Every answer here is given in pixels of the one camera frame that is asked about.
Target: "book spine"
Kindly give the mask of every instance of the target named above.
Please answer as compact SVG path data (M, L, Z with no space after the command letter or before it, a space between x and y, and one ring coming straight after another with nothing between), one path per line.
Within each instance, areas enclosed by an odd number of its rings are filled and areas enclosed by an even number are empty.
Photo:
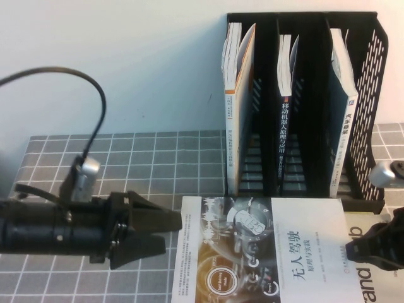
M288 140L289 120L291 110L291 97L282 97L283 102L279 112L278 131L278 190L282 191L283 177L285 175L286 143Z
M237 149L238 149L238 131L237 131L237 113L235 108L235 94L226 93L226 167L227 167L227 190L229 194L237 194Z
M331 184L330 184L331 198L335 198L338 193L338 185L340 184L343 163L345 160L345 155L347 154L347 147L352 128L352 121L355 115L357 99L358 99L357 95L354 97L349 97L347 108L345 109L345 115L342 121L342 128L340 133L340 140L338 141L338 148L335 154L333 174L331 175Z
M199 302L196 291L198 279L199 245L203 245L201 228L201 197L183 197L182 229L178 234L175 270L172 284L173 303Z

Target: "screw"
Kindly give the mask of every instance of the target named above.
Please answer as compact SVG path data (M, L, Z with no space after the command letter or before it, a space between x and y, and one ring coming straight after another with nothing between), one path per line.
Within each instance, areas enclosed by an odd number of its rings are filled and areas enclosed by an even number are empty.
M70 211L68 211L67 214L66 214L66 220L67 220L69 223L71 223L71 212L70 212Z

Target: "book cover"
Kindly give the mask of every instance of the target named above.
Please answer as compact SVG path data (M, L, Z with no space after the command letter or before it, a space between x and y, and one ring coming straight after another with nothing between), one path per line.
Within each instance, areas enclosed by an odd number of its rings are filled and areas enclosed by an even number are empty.
M184 197L172 302L363 302L339 199Z
M241 23L229 23L222 73L226 106L226 168L229 194L238 193L253 111L255 24L241 40Z
M285 175L286 143L292 110L292 81L296 62L296 52L299 37L296 38L291 49L291 35L280 35L278 62L276 65L278 81L278 121L277 121L277 176L278 192L282 193Z
M390 221L389 215L347 213L349 237L362 237L376 223ZM384 271L377 266L356 263L356 273L364 302L403 302L404 271Z
M335 198L347 153L352 121L358 99L354 82L354 72L342 39L341 30L331 29L333 53L328 83L326 103L326 150L330 155L327 165L330 182L330 197Z

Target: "black cable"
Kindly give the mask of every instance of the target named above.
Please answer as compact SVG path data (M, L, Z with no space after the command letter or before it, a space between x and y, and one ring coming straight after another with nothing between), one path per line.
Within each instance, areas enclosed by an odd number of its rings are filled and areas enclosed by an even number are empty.
M14 80L18 80L20 78L30 76L31 74L40 74L40 73L62 73L62 74L72 74L73 76L80 77L84 80L87 80L90 82L99 92L101 96L101 103L102 103L102 111L101 111L101 117L100 120L98 121L97 126L94 129L93 134L91 135L90 139L88 140L88 143L83 150L83 160L87 157L88 152L90 151L91 145L94 141L94 138L96 137L98 131L101 128L101 125L104 121L105 113L107 111L107 100L105 97L105 93L102 90L101 86L98 84L97 81L95 81L93 78L88 76L85 73L82 73L81 71L77 71L75 69L70 69L70 68L61 68L58 66L49 66L49 67L43 67L43 68L32 68L32 69L27 69L25 71L20 71L19 73L12 74L11 76L8 76L6 78L0 79L0 86L5 85L7 83L10 83Z

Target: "slotted plastic panel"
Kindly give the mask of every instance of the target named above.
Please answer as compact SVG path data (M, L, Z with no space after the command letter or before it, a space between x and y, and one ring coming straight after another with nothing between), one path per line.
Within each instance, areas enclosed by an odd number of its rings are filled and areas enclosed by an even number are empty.
M357 80L358 107L349 149L360 193L366 200L379 200L384 196L384 190L374 187L367 176L376 164L371 150L371 138L387 50L387 36L380 24L376 22L372 40L367 48L366 59L362 64L362 75Z
M257 114L261 106L261 79L254 80L252 88L252 110ZM240 196L259 196L263 192L263 169L258 133L251 134L250 145L239 185Z

